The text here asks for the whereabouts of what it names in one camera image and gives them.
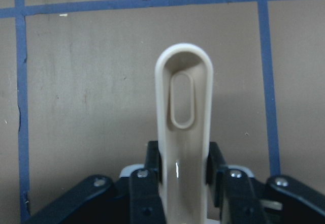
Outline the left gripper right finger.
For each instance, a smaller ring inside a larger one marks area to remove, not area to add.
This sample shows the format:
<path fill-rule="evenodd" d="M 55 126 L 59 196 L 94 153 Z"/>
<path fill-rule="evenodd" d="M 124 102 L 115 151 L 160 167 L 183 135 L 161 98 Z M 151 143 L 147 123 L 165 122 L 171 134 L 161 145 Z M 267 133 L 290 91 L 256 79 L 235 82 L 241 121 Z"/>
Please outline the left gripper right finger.
<path fill-rule="evenodd" d="M 206 182 L 221 223 L 324 223 L 324 195 L 288 176 L 262 183 L 210 142 Z"/>

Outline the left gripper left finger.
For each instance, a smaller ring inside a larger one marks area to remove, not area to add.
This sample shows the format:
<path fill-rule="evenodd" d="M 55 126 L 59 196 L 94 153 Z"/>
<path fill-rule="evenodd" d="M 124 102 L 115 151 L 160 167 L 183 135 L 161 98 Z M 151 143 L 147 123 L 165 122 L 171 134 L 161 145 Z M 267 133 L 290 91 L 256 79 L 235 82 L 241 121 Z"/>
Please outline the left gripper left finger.
<path fill-rule="evenodd" d="M 147 144 L 144 165 L 128 166 L 117 181 L 91 175 L 26 223 L 162 223 L 158 142 Z"/>

